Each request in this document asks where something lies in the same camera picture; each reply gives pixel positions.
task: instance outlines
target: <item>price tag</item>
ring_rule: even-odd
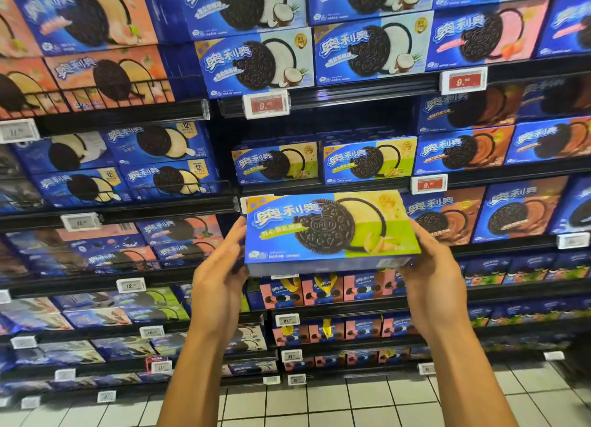
[[[272,274],[271,279],[291,279],[292,277],[300,277],[298,273],[296,274]]]
[[[287,385],[305,385],[306,384],[306,375],[305,374],[288,374],[287,375]]]
[[[96,403],[102,404],[114,402],[117,399],[117,390],[99,391],[96,395]]]
[[[37,347],[37,340],[34,335],[14,337],[10,339],[13,349],[30,349]]]
[[[10,292],[6,289],[0,290],[0,304],[8,304],[10,302],[12,302]]]
[[[290,96],[287,90],[245,94],[242,96],[242,105],[247,119],[290,114]]]
[[[41,405],[41,396],[27,396],[21,399],[21,410],[33,410]]]
[[[275,194],[263,194],[263,195],[251,195],[250,197],[240,197],[240,210],[243,215],[248,213],[248,199],[249,198],[261,198],[261,197],[275,197]]]
[[[442,71],[439,75],[439,89],[443,95],[484,91],[487,79],[488,66]]]
[[[170,374],[173,372],[173,363],[170,360],[167,361],[153,361],[152,362],[152,374]]]
[[[139,328],[142,338],[156,338],[164,336],[164,326],[142,326]]]
[[[286,313],[285,315],[276,315],[275,324],[277,324],[277,327],[297,326],[300,324],[300,315],[299,313]]]
[[[281,361],[283,363],[290,363],[291,361],[302,361],[304,356],[301,349],[288,349],[281,352]]]
[[[63,370],[56,370],[53,375],[53,380],[56,382],[68,382],[76,380],[76,368],[64,368]]]
[[[544,353],[544,358],[546,359],[546,361],[564,360],[565,354],[563,351],[546,351]]]
[[[143,277],[130,277],[128,279],[117,280],[117,290],[119,293],[145,292],[146,282]]]
[[[0,144],[39,141],[40,139],[39,130],[32,118],[0,122]]]
[[[279,385],[281,383],[281,376],[264,376],[262,383],[265,385]]]
[[[435,364],[433,362],[419,363],[418,364],[418,373],[421,376],[432,376],[433,374],[435,374]]]
[[[64,214],[60,218],[64,228],[70,233],[95,231],[103,226],[97,213]]]
[[[410,178],[410,192],[413,195],[445,191],[447,191],[447,174]]]
[[[585,231],[584,233],[559,234],[556,236],[556,244],[558,250],[585,248],[589,246],[590,237],[591,233],[588,231]]]

